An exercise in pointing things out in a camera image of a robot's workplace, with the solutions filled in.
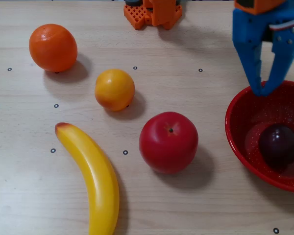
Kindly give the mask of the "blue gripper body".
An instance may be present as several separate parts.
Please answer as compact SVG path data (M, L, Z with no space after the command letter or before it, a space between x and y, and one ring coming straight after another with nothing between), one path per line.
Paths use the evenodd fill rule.
M270 25L294 25L294 0L236 0L233 42L272 42Z

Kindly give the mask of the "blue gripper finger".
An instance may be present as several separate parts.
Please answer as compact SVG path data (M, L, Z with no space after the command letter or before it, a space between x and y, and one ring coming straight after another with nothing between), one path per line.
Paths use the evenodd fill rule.
M262 90L260 77L262 44L234 44L234 47L253 93L260 96Z
M269 29L272 32L274 60L269 79L261 90L263 96L283 83L294 60L294 25L270 25Z

